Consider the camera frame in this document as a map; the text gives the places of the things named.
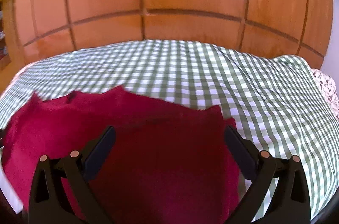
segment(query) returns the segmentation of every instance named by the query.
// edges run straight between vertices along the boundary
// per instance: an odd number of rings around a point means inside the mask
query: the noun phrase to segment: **green and white gingham fabric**
[[[219,104],[242,137],[273,156],[300,156],[314,217],[339,184],[339,122],[297,56],[272,60],[200,42],[145,40],[82,49],[29,67],[0,100],[0,128],[31,97],[131,92],[196,109]],[[263,216],[273,181],[256,219]]]

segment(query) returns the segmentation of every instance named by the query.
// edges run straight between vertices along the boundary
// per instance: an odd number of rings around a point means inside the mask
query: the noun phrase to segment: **white wall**
[[[333,0],[332,32],[321,70],[334,79],[339,89],[339,0]]]

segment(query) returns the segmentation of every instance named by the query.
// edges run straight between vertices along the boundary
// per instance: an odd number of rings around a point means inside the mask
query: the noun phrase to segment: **folded red garment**
[[[116,144],[89,185],[115,223],[223,223],[238,204],[239,175],[223,142],[225,124],[235,121],[224,121],[219,106],[192,110],[122,87],[46,102],[33,95],[9,122],[2,164],[27,209],[41,155],[67,156],[112,125]]]

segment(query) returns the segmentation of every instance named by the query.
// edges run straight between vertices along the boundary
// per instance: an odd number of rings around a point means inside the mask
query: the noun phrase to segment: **red cloth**
[[[2,163],[27,209],[41,155],[67,156],[113,125],[116,144],[90,187],[117,224],[223,223],[238,204],[239,174],[223,142],[225,123],[235,126],[219,106],[192,110],[122,87],[46,102],[33,95],[11,118]]]

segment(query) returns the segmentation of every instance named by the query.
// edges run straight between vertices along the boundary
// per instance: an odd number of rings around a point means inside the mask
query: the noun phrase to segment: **checkered bedsheet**
[[[272,60],[215,45],[145,40],[82,49],[29,67],[0,100],[0,128],[35,91],[54,99],[73,90],[102,93],[117,86],[191,108],[219,104],[242,137],[273,156],[300,156],[311,216],[330,200],[339,182],[339,122],[297,56]],[[256,219],[263,216],[273,181]]]

